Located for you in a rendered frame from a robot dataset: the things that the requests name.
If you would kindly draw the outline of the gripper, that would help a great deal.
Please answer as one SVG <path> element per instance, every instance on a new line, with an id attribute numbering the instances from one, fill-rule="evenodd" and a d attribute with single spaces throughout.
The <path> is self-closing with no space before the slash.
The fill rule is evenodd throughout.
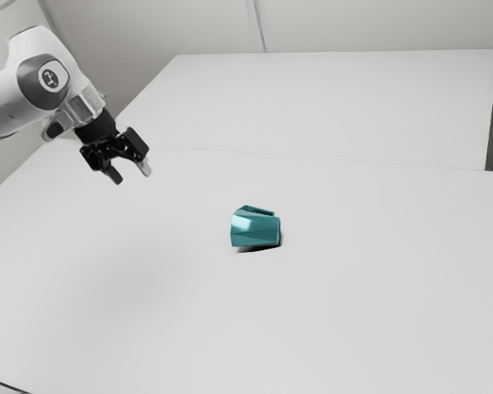
<path id="1" fill-rule="evenodd" d="M 112 165 L 114 155 L 110 147 L 115 148 L 118 157 L 133 162 L 144 176 L 151 176 L 147 158 L 150 147 L 132 127 L 119 134 L 108 110 L 103 110 L 90 123 L 76 127 L 74 132 L 82 143 L 80 153 L 91 170 L 102 172 L 115 185 L 120 185 L 123 178 Z"/>

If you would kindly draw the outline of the teal faceted mug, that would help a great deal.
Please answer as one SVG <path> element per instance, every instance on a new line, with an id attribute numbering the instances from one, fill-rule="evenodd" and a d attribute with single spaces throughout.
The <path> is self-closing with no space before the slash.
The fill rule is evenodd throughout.
<path id="1" fill-rule="evenodd" d="M 275 212 L 243 205 L 233 212 L 230 227 L 232 247 L 276 246 L 281 241 L 281 222 Z"/>

